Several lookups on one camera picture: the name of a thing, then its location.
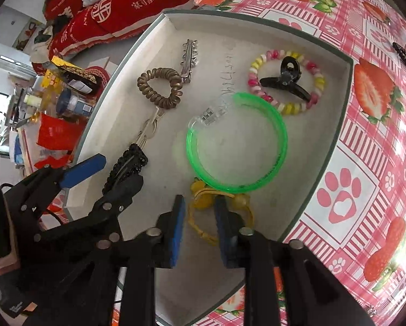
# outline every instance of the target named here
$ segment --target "yellow hair tie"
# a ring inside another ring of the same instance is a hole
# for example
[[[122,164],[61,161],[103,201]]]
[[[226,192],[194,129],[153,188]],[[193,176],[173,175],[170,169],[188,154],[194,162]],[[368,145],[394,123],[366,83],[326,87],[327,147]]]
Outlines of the yellow hair tie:
[[[188,223],[197,232],[200,238],[206,240],[211,245],[218,245],[218,238],[203,231],[194,219],[194,212],[196,209],[203,210],[213,206],[213,199],[215,195],[222,195],[230,197],[233,200],[234,210],[244,210],[248,212],[248,219],[246,226],[249,228],[254,227],[254,214],[250,207],[250,197],[247,194],[230,194],[228,192],[217,191],[211,187],[206,187],[206,184],[197,180],[192,183],[191,191],[194,194],[193,200],[188,205]]]

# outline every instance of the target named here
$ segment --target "metal rivet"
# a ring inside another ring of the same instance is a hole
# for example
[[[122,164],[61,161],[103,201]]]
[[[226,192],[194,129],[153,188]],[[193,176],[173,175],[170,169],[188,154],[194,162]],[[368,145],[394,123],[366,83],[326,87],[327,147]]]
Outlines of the metal rivet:
[[[252,229],[249,228],[249,227],[242,227],[242,228],[239,230],[239,234],[244,235],[244,236],[251,236],[251,235],[254,234],[254,230],[252,230]]]
[[[293,239],[289,242],[289,246],[295,250],[301,250],[304,247],[304,243],[301,240]]]
[[[149,228],[148,230],[146,230],[146,234],[148,236],[159,236],[161,235],[161,229],[153,227],[153,228]]]
[[[99,240],[96,243],[96,246],[97,246],[98,249],[105,250],[105,249],[108,249],[111,246],[111,241],[109,241],[109,240]]]
[[[109,238],[113,243],[117,243],[117,241],[120,240],[120,235],[119,233],[114,232],[110,234]]]

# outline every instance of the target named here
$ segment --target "tray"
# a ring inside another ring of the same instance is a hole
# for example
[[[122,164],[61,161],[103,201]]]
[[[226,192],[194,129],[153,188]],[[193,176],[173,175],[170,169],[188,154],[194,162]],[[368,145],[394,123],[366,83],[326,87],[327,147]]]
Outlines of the tray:
[[[309,111],[284,117],[286,161],[271,183],[251,192],[256,229],[270,239],[282,239],[306,208],[332,155],[348,103],[353,62],[304,32],[226,12],[165,11],[138,39],[112,75],[76,151],[77,162],[102,153],[107,165],[70,190],[67,209],[74,219],[84,217],[101,197],[109,171],[154,111],[153,104],[139,92],[136,79],[155,67],[180,70],[182,44],[187,39],[198,40],[199,64],[193,69],[191,83],[183,88],[177,109],[161,118],[156,135],[143,149],[149,158],[142,170],[144,187],[119,216],[124,238],[154,225],[160,213],[170,210],[175,194],[189,200],[189,186],[195,176],[185,149],[189,120],[225,92],[247,92],[250,63],[269,49],[284,49],[305,54],[316,62],[325,76],[326,90]],[[273,73],[280,72],[280,63],[265,66],[269,67],[260,72],[260,77],[271,75],[271,68]],[[226,80],[225,69],[233,72],[232,80]],[[311,77],[304,71],[299,83],[310,89]],[[155,79],[150,84],[163,95],[170,93],[165,80]],[[279,97],[287,99],[289,95]],[[196,219],[201,226],[216,231],[211,210]],[[170,325],[193,322],[234,293],[243,278],[242,270],[225,269],[219,249],[198,238],[186,224],[176,268],[157,270],[158,319]]]

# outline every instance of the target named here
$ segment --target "white logo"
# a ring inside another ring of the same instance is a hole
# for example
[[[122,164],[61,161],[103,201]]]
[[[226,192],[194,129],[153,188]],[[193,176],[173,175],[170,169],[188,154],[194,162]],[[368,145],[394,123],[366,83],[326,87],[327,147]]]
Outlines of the white logo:
[[[100,0],[91,10],[91,18],[97,23],[102,23],[108,19],[111,14],[111,0]]]

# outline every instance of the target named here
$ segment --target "pink checkered tablecloth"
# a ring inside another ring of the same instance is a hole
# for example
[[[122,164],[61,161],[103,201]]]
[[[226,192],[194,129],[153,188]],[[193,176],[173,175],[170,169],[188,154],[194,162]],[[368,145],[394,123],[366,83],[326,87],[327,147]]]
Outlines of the pink checkered tablecloth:
[[[354,84],[334,154],[286,241],[304,241],[365,309],[375,310],[377,325],[390,324],[406,301],[406,67],[392,47],[406,45],[406,21],[384,0],[196,4],[289,25],[354,59]],[[384,270],[376,263],[383,255]],[[241,325],[243,295],[242,288],[195,325]]]

